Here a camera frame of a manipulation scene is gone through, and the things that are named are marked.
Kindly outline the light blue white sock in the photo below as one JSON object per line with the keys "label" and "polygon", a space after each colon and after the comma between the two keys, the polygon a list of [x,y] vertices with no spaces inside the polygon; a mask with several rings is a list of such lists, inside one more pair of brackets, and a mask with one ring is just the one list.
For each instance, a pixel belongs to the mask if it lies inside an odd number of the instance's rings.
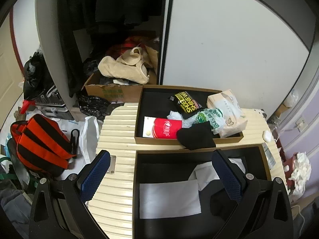
{"label": "light blue white sock", "polygon": [[212,162],[205,162],[197,165],[188,178],[188,180],[197,181],[199,191],[204,190],[211,181],[219,179]]}

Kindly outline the white earbuds case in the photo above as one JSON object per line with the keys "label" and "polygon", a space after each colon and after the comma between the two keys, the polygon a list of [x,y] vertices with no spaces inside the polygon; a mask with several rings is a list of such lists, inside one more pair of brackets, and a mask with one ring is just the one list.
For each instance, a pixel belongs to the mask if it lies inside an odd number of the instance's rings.
{"label": "white earbuds case", "polygon": [[271,134],[270,131],[264,130],[263,134],[262,134],[262,138],[263,138],[265,143],[270,143],[273,139],[273,135]]}

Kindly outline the black sock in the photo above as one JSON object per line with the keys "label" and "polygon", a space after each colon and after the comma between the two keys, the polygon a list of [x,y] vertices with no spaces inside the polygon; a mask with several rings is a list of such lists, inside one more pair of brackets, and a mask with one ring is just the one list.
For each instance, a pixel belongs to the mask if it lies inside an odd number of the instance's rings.
{"label": "black sock", "polygon": [[176,135],[178,142],[188,150],[216,147],[208,121],[194,124],[190,128],[181,128]]}

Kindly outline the orange black backpack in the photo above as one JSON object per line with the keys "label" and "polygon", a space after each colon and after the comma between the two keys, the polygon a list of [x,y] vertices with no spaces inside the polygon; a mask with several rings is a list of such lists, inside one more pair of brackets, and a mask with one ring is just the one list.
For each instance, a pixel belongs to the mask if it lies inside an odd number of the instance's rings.
{"label": "orange black backpack", "polygon": [[60,176],[77,157],[80,131],[73,129],[68,138],[56,121],[35,114],[28,121],[10,126],[11,136],[21,163],[32,171]]}

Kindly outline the green printed plastic bag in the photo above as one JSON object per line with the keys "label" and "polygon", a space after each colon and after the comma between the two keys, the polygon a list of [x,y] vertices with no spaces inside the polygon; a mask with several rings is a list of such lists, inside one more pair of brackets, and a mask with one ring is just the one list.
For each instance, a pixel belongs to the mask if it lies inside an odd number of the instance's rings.
{"label": "green printed plastic bag", "polygon": [[183,128],[190,128],[195,124],[209,122],[213,134],[218,134],[225,126],[224,114],[219,108],[204,109],[187,119],[183,118],[180,113],[174,111],[170,111],[166,117],[170,120],[181,120]]}

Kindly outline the near black tray gold rim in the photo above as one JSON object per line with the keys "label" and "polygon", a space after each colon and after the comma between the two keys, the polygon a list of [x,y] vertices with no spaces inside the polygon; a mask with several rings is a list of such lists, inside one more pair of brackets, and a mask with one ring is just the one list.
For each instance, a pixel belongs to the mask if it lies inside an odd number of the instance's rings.
{"label": "near black tray gold rim", "polygon": [[199,192],[201,213],[174,218],[140,218],[140,184],[186,181],[198,164],[211,160],[213,148],[189,151],[137,151],[132,200],[134,238],[213,238],[234,209],[222,183],[211,181]]}

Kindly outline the black tray gold rim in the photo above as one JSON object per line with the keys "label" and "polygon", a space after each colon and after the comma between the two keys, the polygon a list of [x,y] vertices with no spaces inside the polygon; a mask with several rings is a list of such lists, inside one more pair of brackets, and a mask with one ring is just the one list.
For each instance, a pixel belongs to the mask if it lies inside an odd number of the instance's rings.
{"label": "black tray gold rim", "polygon": [[196,87],[145,85],[141,90],[136,116],[134,139],[137,144],[184,147],[177,139],[149,138],[143,135],[143,126],[144,118],[146,117],[165,119],[171,111],[176,112],[177,106],[170,100],[170,97],[185,91],[203,107],[206,107],[207,98],[209,96],[220,93],[219,90]]}
{"label": "black tray gold rim", "polygon": [[213,148],[189,151],[137,151],[132,200],[134,238],[213,238],[234,209],[222,183],[211,181],[199,192],[201,213],[174,218],[140,218],[140,184],[186,181],[198,164],[211,160]]}

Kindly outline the red white packet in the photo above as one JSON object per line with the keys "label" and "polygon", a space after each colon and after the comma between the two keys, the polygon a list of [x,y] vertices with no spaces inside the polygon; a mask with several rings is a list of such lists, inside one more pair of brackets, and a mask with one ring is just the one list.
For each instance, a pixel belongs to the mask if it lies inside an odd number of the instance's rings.
{"label": "red white packet", "polygon": [[177,132],[181,128],[181,120],[144,117],[142,137],[154,139],[177,139]]}

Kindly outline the silver metal case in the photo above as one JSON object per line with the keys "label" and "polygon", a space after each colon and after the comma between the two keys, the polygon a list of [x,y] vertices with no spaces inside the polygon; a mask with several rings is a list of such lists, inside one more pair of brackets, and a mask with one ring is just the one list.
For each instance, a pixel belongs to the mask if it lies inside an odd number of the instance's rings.
{"label": "silver metal case", "polygon": [[55,85],[41,94],[35,102],[37,108],[48,118],[74,120]]}

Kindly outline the brown cardboard box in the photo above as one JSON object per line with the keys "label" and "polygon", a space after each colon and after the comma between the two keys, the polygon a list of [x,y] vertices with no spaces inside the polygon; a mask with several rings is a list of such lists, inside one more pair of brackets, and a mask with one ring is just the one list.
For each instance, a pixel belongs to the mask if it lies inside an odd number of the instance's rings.
{"label": "brown cardboard box", "polygon": [[[145,46],[145,50],[153,65],[152,67],[147,65],[149,74],[147,84],[156,84],[159,52],[149,46]],[[97,67],[97,71],[88,78],[83,88],[89,96],[97,96],[110,102],[135,103],[139,101],[144,85],[127,79],[104,77]]]}

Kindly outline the far black tray gold rim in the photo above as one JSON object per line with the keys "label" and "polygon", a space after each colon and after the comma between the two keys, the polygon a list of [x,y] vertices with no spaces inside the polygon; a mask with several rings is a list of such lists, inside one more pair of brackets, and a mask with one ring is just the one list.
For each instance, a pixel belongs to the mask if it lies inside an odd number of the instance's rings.
{"label": "far black tray gold rim", "polygon": [[203,107],[206,107],[207,98],[209,96],[220,93],[219,90],[196,87],[145,85],[141,90],[136,116],[134,139],[137,144],[184,147],[177,139],[149,138],[143,135],[143,126],[144,118],[146,117],[165,119],[171,111],[176,112],[177,106],[170,100],[170,97],[185,91]]}

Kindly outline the black garbage bag pile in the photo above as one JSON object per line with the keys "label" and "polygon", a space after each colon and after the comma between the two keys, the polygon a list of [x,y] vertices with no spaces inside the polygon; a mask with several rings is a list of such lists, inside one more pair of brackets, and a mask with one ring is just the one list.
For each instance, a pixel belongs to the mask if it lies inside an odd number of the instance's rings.
{"label": "black garbage bag pile", "polygon": [[35,100],[53,86],[44,55],[37,50],[24,65],[24,100]]}

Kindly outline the red garment in wardrobe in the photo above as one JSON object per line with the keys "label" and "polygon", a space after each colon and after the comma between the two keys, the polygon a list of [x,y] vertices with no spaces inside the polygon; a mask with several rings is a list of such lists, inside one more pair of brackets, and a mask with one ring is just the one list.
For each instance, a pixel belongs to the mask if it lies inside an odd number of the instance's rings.
{"label": "red garment in wardrobe", "polygon": [[117,59],[121,56],[125,51],[133,49],[137,46],[145,49],[145,45],[151,41],[150,37],[146,36],[131,36],[128,37],[124,42],[118,45],[114,45],[106,52],[107,56],[111,56],[114,59]]}

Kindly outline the white sliding wardrobe door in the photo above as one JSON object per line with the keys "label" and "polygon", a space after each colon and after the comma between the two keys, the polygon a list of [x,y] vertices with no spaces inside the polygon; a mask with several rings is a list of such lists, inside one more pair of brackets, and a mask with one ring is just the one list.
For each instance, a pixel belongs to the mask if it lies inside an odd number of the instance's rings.
{"label": "white sliding wardrobe door", "polygon": [[305,0],[166,0],[163,85],[232,90],[272,115],[296,84],[315,39]]}

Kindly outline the white wall socket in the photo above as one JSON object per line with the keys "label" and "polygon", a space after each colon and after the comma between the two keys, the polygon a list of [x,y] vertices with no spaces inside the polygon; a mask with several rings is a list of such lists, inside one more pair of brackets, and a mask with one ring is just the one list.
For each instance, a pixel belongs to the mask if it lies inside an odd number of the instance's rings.
{"label": "white wall socket", "polygon": [[297,130],[302,133],[305,128],[307,127],[307,122],[305,121],[305,118],[303,116],[300,116],[297,121],[295,122]]}

